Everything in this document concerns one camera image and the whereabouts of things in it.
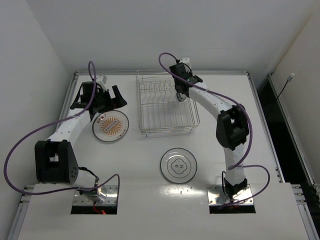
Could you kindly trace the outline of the orange patterned plate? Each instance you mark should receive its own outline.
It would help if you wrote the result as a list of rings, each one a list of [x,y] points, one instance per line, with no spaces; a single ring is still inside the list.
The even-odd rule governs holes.
[[[128,117],[119,110],[99,113],[92,123],[94,137],[103,143],[119,141],[129,130]]]

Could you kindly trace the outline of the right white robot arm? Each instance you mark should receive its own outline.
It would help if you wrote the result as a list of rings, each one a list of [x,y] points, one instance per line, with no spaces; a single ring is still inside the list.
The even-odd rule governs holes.
[[[226,171],[223,179],[224,194],[230,199],[245,190],[248,180],[241,162],[249,135],[249,126],[244,109],[231,105],[222,97],[210,93],[203,80],[193,75],[189,66],[179,62],[169,67],[175,90],[203,106],[216,120],[216,139],[223,147]]]

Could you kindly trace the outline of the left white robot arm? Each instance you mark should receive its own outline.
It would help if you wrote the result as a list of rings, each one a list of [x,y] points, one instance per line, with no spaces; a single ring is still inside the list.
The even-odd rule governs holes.
[[[83,82],[70,106],[68,120],[47,140],[34,147],[36,178],[40,183],[66,184],[76,188],[87,199],[103,203],[107,189],[91,170],[78,165],[74,145],[81,132],[91,125],[93,136],[103,143],[120,140],[129,129],[129,119],[119,108],[127,105],[118,86],[110,96],[102,81]]]

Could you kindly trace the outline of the white plate black rim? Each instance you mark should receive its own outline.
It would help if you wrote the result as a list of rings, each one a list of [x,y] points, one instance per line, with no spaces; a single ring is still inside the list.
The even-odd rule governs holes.
[[[189,183],[198,170],[195,156],[181,147],[166,151],[161,157],[159,166],[164,179],[172,184]]]

